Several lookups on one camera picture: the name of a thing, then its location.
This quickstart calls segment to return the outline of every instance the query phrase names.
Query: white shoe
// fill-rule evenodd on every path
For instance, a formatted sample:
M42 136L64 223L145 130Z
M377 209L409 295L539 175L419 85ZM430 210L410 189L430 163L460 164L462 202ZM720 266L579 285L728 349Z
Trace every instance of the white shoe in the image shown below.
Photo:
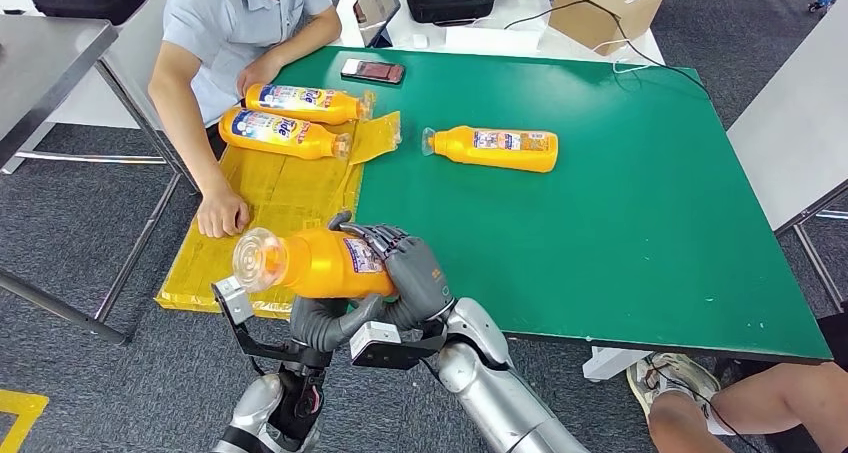
M721 389L718 380L688 356L654 353L627 369L627 383L642 405L645 418L651 404L666 391L681 391L691 396L702 410L707 400Z

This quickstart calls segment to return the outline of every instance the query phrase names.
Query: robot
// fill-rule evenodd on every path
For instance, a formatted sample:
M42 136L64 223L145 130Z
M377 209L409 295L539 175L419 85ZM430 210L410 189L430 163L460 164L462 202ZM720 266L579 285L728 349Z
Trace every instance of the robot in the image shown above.
M424 363L457 396L496 453L588 453L515 370L507 340L472 298L455 298L429 246L395 227L350 223L336 215L330 229L356 235L377 253L399 293L377 295L345 313L348 300L296 298L292 338L278 346L255 341L246 291L230 277L212 285L223 316L260 374L245 391L214 453L307 452L319 436L322 385L333 350L350 341L353 364L410 369ZM420 329L417 341L399 331ZM426 358L438 354L438 372ZM279 360L265 374L253 360Z

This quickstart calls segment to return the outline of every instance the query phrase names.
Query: bottle label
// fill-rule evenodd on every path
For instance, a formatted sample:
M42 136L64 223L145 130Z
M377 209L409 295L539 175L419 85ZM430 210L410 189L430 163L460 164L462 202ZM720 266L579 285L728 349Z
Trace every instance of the bottle label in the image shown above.
M347 251L353 262L353 271L357 273L379 273L383 271L383 262L377 258L374 250L368 246L365 240L359 238L345 238Z
M233 118L234 135L277 145L303 143L308 121L292 120L261 111L241 110Z
M265 85L259 90L259 106L281 110L326 109L335 94L335 90Z
M544 131L474 130L474 148L484 150L546 151L550 133Z

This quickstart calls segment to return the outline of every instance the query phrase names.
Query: black strap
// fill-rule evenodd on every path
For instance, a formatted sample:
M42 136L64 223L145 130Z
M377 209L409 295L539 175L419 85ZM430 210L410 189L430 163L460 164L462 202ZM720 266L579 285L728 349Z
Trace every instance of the black strap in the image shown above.
M265 443L259 441L259 438L232 425L227 426L227 430L224 431L221 441L226 441L233 446L237 446L247 453L274 453Z

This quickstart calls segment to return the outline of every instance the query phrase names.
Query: man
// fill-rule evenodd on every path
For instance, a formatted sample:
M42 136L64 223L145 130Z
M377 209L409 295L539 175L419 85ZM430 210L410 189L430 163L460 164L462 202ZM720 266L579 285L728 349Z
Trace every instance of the man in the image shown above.
M312 21L292 35L303 13ZM335 40L341 22L331 0L168 0L149 92L165 133L203 195L200 233L240 233L248 205L232 190L206 126L255 83Z
M799 424L823 453L848 453L848 373L835 363L780 364L719 391L688 357L660 354L631 366L627 380L660 453L728 453L713 435L770 434Z

